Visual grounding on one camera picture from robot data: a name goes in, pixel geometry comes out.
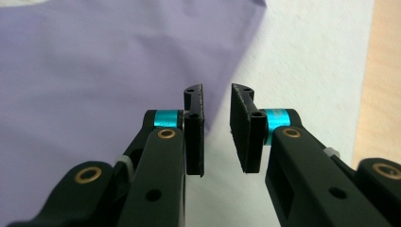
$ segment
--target brass insert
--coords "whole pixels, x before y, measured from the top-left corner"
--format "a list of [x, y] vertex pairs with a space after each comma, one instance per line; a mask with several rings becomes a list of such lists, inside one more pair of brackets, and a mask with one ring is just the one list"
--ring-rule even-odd
[[283, 129], [283, 134], [292, 138], [301, 137], [301, 133], [294, 129]]
[[382, 175], [383, 177], [387, 177], [393, 180], [401, 180], [401, 170], [394, 166], [390, 166], [384, 163], [376, 163], [373, 164], [374, 170]]
[[157, 133], [157, 135], [162, 139], [171, 139], [175, 136], [175, 131], [173, 130], [162, 130]]
[[77, 173], [75, 180], [77, 183], [90, 183], [95, 181], [101, 175], [101, 168], [97, 166], [90, 166], [82, 169], [79, 173]]

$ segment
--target white surface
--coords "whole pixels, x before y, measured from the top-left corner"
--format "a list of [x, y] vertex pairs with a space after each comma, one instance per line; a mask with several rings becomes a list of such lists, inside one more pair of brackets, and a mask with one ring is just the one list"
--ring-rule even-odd
[[[267, 4], [233, 82], [254, 88], [258, 108], [297, 110], [305, 127], [350, 164], [374, 1]], [[269, 148], [261, 173], [242, 173], [230, 134], [226, 89], [205, 140], [205, 177], [187, 177], [186, 225], [278, 226], [264, 184]]]

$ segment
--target lavender cloth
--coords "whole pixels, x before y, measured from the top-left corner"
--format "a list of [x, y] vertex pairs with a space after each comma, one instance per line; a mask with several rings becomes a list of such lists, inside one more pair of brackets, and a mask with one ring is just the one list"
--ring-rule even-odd
[[203, 83], [210, 127], [265, 8], [52, 0], [0, 9], [0, 226], [33, 218], [71, 167], [112, 164], [145, 111], [182, 109], [187, 86]]

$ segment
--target beige background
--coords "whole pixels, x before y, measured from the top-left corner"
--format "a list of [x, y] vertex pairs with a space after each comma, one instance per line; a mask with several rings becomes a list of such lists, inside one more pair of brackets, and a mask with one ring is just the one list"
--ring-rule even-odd
[[401, 1], [376, 0], [353, 166], [383, 157], [401, 163]]

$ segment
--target black mechanical arm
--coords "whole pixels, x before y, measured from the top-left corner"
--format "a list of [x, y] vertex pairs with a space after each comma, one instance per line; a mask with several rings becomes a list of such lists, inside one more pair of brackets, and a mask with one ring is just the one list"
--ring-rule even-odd
[[401, 165], [372, 158], [351, 169], [291, 109], [259, 110], [253, 89], [232, 85], [230, 126], [241, 167], [259, 172], [282, 226], [401, 226]]
[[184, 110], [147, 111], [114, 167], [73, 167], [31, 221], [9, 227], [184, 226], [185, 170], [203, 176], [203, 92], [184, 90]]

